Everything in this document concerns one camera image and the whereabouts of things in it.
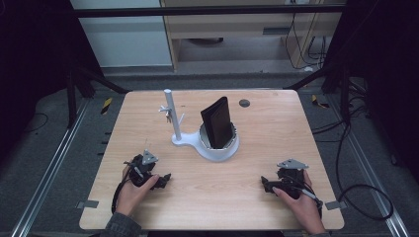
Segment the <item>white cabinet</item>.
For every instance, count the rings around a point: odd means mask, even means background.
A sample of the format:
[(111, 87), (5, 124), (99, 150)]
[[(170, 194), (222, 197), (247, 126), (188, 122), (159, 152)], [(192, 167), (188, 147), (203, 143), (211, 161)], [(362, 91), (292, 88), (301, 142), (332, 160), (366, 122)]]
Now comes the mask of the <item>white cabinet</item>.
[[(70, 0), (75, 10), (154, 8), (159, 0)], [(163, 18), (80, 18), (102, 68), (171, 66)]]

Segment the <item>yellow black striped tape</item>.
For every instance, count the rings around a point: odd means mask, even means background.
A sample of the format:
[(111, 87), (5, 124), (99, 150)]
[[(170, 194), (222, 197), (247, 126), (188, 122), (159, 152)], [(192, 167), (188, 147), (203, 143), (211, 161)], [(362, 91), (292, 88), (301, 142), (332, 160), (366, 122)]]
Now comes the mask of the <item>yellow black striped tape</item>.
[(329, 105), (327, 103), (320, 103), (315, 95), (311, 95), (311, 103), (320, 108), (329, 108)]
[(107, 98), (104, 102), (104, 105), (101, 109), (101, 115), (105, 115), (110, 107), (110, 104), (112, 102), (113, 98)]

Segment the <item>person's right hand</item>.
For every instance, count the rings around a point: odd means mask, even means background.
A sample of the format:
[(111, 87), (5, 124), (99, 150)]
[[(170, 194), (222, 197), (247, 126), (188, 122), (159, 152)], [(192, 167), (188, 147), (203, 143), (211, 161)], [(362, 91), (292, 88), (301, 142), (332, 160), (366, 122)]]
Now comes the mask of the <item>person's right hand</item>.
[(325, 234), (326, 230), (314, 199), (302, 194), (298, 199), (281, 189), (273, 188), (276, 196), (291, 210), (302, 229), (309, 235)]

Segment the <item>grey tape strip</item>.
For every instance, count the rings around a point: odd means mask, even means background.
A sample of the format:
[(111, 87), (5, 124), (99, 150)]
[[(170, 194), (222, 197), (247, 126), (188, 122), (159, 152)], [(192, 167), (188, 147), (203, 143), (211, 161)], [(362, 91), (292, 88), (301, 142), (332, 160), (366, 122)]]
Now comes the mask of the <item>grey tape strip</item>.
[(78, 201), (76, 204), (76, 208), (83, 209), (83, 208), (96, 208), (98, 206), (99, 202), (97, 200), (84, 200), (84, 201)]
[(332, 210), (332, 209), (344, 209), (347, 208), (348, 205), (344, 202), (344, 201), (338, 201), (338, 200), (334, 200), (334, 201), (330, 201), (330, 202), (326, 202), (325, 206), (328, 210)]

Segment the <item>black horizontal bar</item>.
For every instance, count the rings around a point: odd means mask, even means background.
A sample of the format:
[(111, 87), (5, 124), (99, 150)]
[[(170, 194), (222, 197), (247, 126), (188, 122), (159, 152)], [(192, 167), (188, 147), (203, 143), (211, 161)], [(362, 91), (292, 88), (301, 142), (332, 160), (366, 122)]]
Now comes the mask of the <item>black horizontal bar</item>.
[(339, 13), (346, 10), (345, 4), (320, 5), (240, 5), (240, 6), (192, 6), (123, 9), (73, 10), (78, 18), (106, 17), (151, 17), (151, 16), (199, 16), (241, 14), (288, 14), (288, 13)]

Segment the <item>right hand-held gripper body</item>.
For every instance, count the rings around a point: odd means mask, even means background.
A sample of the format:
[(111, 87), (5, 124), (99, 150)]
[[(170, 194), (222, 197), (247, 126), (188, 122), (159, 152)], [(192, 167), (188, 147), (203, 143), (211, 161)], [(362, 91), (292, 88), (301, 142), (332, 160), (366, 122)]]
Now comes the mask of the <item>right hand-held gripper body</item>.
[(273, 187), (281, 189), (294, 199), (298, 199), (300, 194), (316, 198), (314, 191), (304, 178), (304, 171), (308, 169), (306, 164), (291, 158), (279, 162), (277, 166), (279, 167), (278, 180), (273, 183)]

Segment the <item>black tablet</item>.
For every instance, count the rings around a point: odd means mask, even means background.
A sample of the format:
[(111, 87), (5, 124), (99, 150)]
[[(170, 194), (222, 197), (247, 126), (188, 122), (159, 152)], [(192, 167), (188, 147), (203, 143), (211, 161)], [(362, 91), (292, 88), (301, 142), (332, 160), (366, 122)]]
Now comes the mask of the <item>black tablet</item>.
[(201, 116), (209, 138), (210, 147), (222, 149), (232, 138), (233, 131), (228, 107), (228, 99), (223, 96), (201, 111)]

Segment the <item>white bowl with jagged rim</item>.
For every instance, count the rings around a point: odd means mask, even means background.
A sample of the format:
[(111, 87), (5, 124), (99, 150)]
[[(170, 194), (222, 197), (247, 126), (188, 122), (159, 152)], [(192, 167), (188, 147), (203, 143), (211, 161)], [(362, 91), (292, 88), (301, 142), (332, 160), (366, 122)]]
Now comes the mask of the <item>white bowl with jagged rim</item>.
[[(232, 131), (232, 137), (227, 140), (227, 142), (222, 147), (222, 150), (228, 149), (235, 142), (237, 138), (237, 130), (234, 124), (231, 125), (231, 131)], [(200, 129), (199, 129), (199, 137), (205, 148), (213, 149), (213, 147), (210, 145), (210, 139), (207, 134), (206, 127), (203, 123), (201, 124)]]

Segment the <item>light wooden desk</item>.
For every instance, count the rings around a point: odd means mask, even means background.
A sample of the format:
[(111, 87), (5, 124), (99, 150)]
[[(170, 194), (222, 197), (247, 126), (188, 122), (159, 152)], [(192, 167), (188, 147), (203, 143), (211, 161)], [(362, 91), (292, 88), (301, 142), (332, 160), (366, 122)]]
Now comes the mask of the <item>light wooden desk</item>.
[[(340, 4), (346, 0), (159, 0), (163, 7)], [(166, 16), (164, 23), (174, 66), (179, 65), (180, 45), (187, 39), (279, 36), (293, 66), (303, 65), (314, 37), (334, 35), (340, 13), (288, 13)]]

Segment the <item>aluminium floor rail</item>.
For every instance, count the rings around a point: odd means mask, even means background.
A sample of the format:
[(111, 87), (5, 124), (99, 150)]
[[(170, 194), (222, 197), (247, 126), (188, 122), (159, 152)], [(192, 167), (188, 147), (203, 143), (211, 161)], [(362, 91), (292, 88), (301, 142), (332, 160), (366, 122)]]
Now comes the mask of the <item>aluminium floor rail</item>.
[[(338, 119), (339, 126), (342, 127), (343, 132), (339, 138), (338, 151), (335, 158), (335, 174), (336, 182), (339, 190), (339, 198), (344, 200), (346, 204), (352, 207), (360, 215), (374, 221), (384, 222), (391, 233), (392, 237), (411, 237), (407, 227), (405, 226), (401, 216), (399, 215), (395, 204), (389, 197), (387, 190), (384, 188), (382, 181), (378, 178), (377, 173), (374, 171), (371, 163), (369, 162), (366, 153), (364, 152), (359, 139), (351, 130), (350, 124), (345, 124), (340, 115), (340, 103), (335, 96), (327, 95), (326, 99), (329, 102), (331, 110), (334, 112)], [(341, 183), (341, 176), (339, 170), (342, 146), (344, 143), (349, 145), (349, 149), (353, 154), (353, 158), (358, 165), (360, 174), (364, 179), (361, 184), (352, 184), (348, 187), (343, 187)], [(374, 200), (379, 214), (373, 215), (367, 213), (359, 206), (353, 205), (348, 199), (347, 194), (355, 189), (363, 189), (369, 192)]]
[(44, 200), (55, 180), (55, 177), (64, 161), (66, 154), (79, 130), (82, 120), (86, 115), (90, 99), (82, 99), (79, 108), (76, 111), (76, 119), (72, 126), (65, 130), (60, 143), (55, 150), (51, 161), (49, 162), (41, 181), (39, 182), (30, 202), (25, 211), (14, 226), (10, 237), (27, 237), (39, 212)]

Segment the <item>black metal stand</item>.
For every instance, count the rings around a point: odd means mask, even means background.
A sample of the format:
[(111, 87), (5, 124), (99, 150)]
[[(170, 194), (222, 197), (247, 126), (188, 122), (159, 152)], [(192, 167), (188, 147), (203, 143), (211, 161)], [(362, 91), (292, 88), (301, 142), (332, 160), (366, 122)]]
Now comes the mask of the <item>black metal stand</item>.
[(350, 72), (347, 63), (343, 64), (329, 64), (323, 66), (321, 69), (311, 73), (302, 80), (284, 87), (284, 90), (299, 90), (304, 85), (309, 84), (317, 78), (324, 77), (325, 81), (322, 84), (321, 90), (328, 94), (340, 87), (340, 115), (345, 124), (350, 123), (349, 112), (349, 80)]
[(108, 81), (103, 75), (80, 66), (72, 67), (66, 76), (68, 128), (71, 128), (76, 123), (77, 119), (75, 90), (78, 89), (83, 98), (92, 98), (95, 95), (95, 89), (90, 83), (91, 80), (100, 83), (101, 85), (113, 90), (116, 93), (128, 93), (128, 89)]

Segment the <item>person's left hand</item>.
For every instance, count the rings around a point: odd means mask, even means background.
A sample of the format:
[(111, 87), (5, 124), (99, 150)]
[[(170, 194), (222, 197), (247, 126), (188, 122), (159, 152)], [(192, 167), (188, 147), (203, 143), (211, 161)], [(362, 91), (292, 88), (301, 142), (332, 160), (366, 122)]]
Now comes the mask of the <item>person's left hand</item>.
[(153, 175), (141, 187), (137, 187), (132, 181), (124, 182), (117, 198), (116, 212), (131, 217), (147, 193), (159, 180), (158, 175)]

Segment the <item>white key stand with tray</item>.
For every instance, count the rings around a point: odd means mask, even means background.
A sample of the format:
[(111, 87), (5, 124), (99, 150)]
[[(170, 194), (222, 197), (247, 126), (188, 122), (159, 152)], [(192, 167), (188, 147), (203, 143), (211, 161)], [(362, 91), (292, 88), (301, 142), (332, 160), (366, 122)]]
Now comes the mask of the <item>white key stand with tray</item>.
[(193, 133), (185, 133), (181, 131), (181, 122), (184, 116), (180, 118), (177, 117), (176, 107), (172, 96), (172, 91), (170, 89), (164, 90), (165, 98), (167, 105), (161, 106), (159, 111), (164, 113), (167, 110), (171, 110), (172, 113), (172, 125), (174, 128), (174, 134), (171, 137), (172, 143), (176, 146), (191, 146), (196, 149), (196, 151), (207, 160), (212, 162), (223, 162), (230, 157), (232, 157), (239, 148), (239, 136), (237, 134), (237, 138), (235, 142), (225, 150), (222, 149), (207, 149), (202, 144), (200, 137), (199, 137), (199, 129)]

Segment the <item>dark curtain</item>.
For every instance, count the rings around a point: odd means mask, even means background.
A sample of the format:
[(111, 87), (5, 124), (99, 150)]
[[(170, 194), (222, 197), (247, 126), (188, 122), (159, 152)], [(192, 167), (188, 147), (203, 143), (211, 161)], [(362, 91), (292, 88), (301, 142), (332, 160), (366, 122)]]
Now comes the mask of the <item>dark curtain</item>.
[(0, 160), (41, 98), (66, 87), (65, 59), (103, 72), (70, 0), (0, 0)]
[(346, 0), (326, 62), (367, 80), (375, 117), (419, 183), (419, 0)]

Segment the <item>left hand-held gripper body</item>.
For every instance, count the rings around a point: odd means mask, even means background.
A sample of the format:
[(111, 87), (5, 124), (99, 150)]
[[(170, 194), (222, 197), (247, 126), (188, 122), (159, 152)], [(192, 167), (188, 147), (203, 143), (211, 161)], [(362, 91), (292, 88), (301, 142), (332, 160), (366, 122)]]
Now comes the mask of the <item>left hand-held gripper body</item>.
[(142, 154), (136, 155), (130, 162), (127, 162), (126, 180), (131, 180), (135, 186), (141, 187), (152, 177), (151, 171), (157, 161), (158, 158), (145, 149)]

